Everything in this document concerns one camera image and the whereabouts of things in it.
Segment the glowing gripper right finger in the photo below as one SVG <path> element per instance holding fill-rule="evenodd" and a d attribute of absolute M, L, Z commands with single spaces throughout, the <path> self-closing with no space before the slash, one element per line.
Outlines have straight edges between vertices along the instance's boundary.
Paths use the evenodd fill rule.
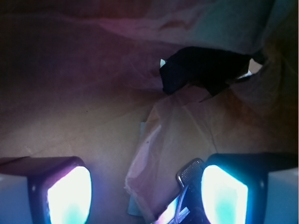
<path fill-rule="evenodd" d="M 291 153 L 213 154 L 201 178 L 212 224 L 297 224 L 299 160 Z"/>

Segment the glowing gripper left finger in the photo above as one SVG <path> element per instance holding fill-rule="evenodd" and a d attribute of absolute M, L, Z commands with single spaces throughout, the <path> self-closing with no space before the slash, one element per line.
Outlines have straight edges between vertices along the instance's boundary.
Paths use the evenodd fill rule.
<path fill-rule="evenodd" d="M 79 157 L 0 160 L 2 224 L 84 224 L 91 200 L 91 174 Z"/>

